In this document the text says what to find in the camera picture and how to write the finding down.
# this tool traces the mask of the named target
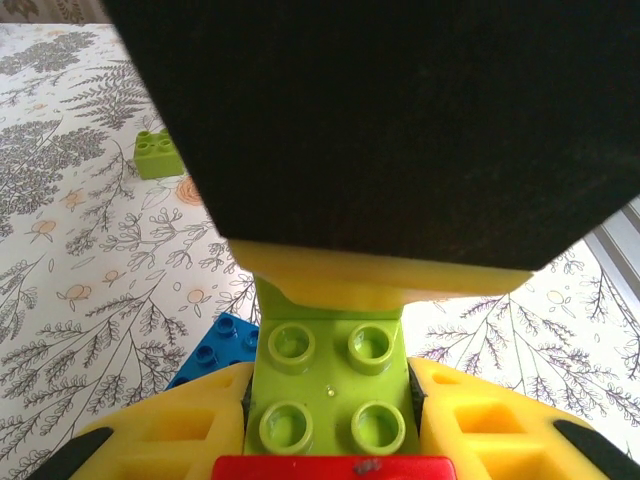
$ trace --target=floral tablecloth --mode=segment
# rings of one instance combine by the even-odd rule
[[[161,392],[220,312],[260,321],[190,178],[137,177],[135,135],[160,128],[110,26],[0,25],[2,478]],[[242,178],[213,181],[242,194]],[[579,242],[510,295],[416,303],[403,322],[410,355],[571,411],[640,456],[635,314]]]

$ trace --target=lime green duplo brick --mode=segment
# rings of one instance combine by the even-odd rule
[[[305,307],[256,282],[272,308],[262,310],[244,453],[420,453],[399,315],[296,319]],[[269,316],[287,303],[285,318]]]
[[[160,133],[147,131],[138,133],[133,161],[140,178],[144,180],[184,173],[182,159],[166,128]]]

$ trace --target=black foam pad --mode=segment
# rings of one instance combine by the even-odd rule
[[[556,429],[611,480],[638,480],[640,465],[603,435],[568,420],[553,422]]]
[[[640,193],[640,3],[104,2],[222,235],[535,270]]]
[[[29,475],[27,480],[70,480],[112,433],[111,428],[103,427],[72,438]]]

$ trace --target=plastic toy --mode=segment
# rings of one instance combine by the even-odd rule
[[[401,337],[397,312],[379,313],[375,321],[357,312],[333,312],[334,318],[328,319],[324,315],[330,311],[296,306],[263,280],[257,287],[263,325],[255,366],[231,365],[102,418],[30,478],[225,480],[234,475],[232,470],[234,478],[258,479],[265,477],[245,473],[264,452],[287,455],[289,460],[306,452],[347,454],[342,457],[347,462],[356,450],[372,453],[366,457],[371,468],[363,466],[359,476],[342,478],[430,478],[416,477],[416,470],[380,476],[386,460],[396,458],[386,455],[396,452],[423,456],[414,457],[414,469],[436,461],[434,457],[448,458],[457,480],[640,478],[640,466],[568,413],[430,360],[412,358],[408,365],[403,362],[406,368],[396,368],[403,355],[395,350],[402,342],[391,333]],[[296,310],[298,327],[283,335]],[[370,327],[377,333],[367,334]],[[357,341],[352,342],[349,331],[356,332]],[[389,357],[388,349],[380,348],[388,336],[393,345]],[[356,359],[347,353],[349,345],[361,354],[368,352],[369,358]],[[264,353],[274,347],[283,358]],[[387,373],[385,382],[377,380]],[[340,387],[324,388],[325,381],[331,382],[326,387]],[[398,440],[401,423],[404,443]],[[354,432],[359,438],[351,435]],[[415,442],[411,434],[418,433]],[[214,467],[220,457],[256,453],[246,463],[221,460],[221,472]],[[322,468],[341,464],[335,456],[322,461],[327,465]],[[274,462],[266,463],[265,469],[278,465]],[[404,463],[391,460],[391,465]],[[320,470],[314,468],[305,478],[314,478]],[[340,478],[338,467],[331,472]],[[283,470],[281,478],[291,477]]]
[[[169,382],[167,390],[229,365],[253,362],[257,346],[257,326],[223,313]]]
[[[443,457],[220,457],[212,480],[456,480]]]
[[[160,133],[147,131],[138,133],[133,161],[143,180],[184,173],[182,159],[166,128]]]
[[[419,453],[400,312],[335,319],[256,287],[269,300],[244,453]]]

